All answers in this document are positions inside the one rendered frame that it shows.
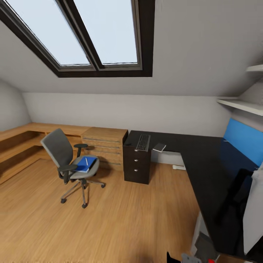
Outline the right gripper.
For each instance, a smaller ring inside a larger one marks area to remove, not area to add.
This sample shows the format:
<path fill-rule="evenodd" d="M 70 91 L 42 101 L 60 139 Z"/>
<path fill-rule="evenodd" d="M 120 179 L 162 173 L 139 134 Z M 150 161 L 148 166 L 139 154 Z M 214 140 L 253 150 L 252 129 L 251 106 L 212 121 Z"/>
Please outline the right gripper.
<path fill-rule="evenodd" d="M 167 263 L 181 263 L 181 261 L 171 258 L 167 252 Z"/>

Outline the notebook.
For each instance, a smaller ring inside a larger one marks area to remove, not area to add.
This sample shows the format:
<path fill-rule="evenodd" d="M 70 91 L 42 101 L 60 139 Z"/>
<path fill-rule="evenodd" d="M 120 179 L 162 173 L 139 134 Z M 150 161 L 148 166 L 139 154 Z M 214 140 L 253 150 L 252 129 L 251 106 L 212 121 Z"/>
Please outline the notebook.
<path fill-rule="evenodd" d="M 165 144 L 160 144 L 160 143 L 158 143 L 158 144 L 154 147 L 154 150 L 159 151 L 159 152 L 162 152 L 165 147 L 166 147 Z"/>

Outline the monitor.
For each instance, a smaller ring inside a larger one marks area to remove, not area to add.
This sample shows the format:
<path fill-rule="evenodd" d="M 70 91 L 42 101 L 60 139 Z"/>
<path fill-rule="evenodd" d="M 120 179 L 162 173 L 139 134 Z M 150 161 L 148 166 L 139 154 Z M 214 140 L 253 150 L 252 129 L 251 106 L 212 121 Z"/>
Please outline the monitor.
<path fill-rule="evenodd" d="M 237 202 L 233 198 L 247 176 L 253 178 L 249 197 Z M 263 163 L 258 171 L 251 172 L 244 168 L 240 169 L 227 192 L 225 200 L 238 207 L 238 215 L 243 225 L 244 253 L 251 258 L 259 248 L 263 251 Z M 242 217 L 240 205 L 245 200 L 247 200 L 247 205 L 244 217 Z"/>

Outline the swivel chair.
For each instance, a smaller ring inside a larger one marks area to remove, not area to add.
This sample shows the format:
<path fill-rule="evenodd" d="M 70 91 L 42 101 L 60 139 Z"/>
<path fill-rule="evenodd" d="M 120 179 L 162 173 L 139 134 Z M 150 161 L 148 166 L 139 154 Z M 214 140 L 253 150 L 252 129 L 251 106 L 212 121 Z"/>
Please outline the swivel chair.
<path fill-rule="evenodd" d="M 85 195 L 84 195 L 84 189 L 86 183 L 94 183 L 94 184 L 101 184 L 101 187 L 104 188 L 104 183 L 94 182 L 86 180 L 86 178 L 89 178 L 91 176 L 95 176 L 96 172 L 99 168 L 99 158 L 95 155 L 83 155 L 81 154 L 81 148 L 87 147 L 88 144 L 75 144 L 74 147 L 78 148 L 77 152 L 77 158 L 73 160 L 73 148 L 65 136 L 64 132 L 57 128 L 54 131 L 50 132 L 48 135 L 46 135 L 42 140 L 41 144 L 45 148 L 45 150 L 48 152 L 48 154 L 51 156 L 52 160 L 55 162 L 58 170 L 59 177 L 64 180 L 64 184 L 66 185 L 69 181 L 79 181 L 73 188 L 71 188 L 67 193 L 65 193 L 61 197 L 61 203 L 65 203 L 66 199 L 63 199 L 64 196 L 66 196 L 68 193 L 70 193 L 73 189 L 75 189 L 79 184 L 81 184 L 83 189 L 83 199 L 84 204 L 82 205 L 83 208 L 87 206 L 85 203 Z M 97 158 L 96 162 L 93 164 L 91 169 L 88 173 L 82 173 L 82 172 L 75 172 L 73 170 L 78 168 L 78 163 L 82 160 L 83 157 L 95 157 Z"/>

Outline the folder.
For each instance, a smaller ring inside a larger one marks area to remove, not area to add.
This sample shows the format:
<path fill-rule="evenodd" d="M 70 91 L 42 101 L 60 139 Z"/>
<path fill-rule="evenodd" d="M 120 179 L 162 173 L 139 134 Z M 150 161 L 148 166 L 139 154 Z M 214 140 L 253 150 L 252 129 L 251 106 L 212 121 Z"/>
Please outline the folder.
<path fill-rule="evenodd" d="M 83 157 L 82 160 L 77 164 L 78 168 L 73 171 L 88 173 L 96 160 L 97 158 L 95 157 Z"/>

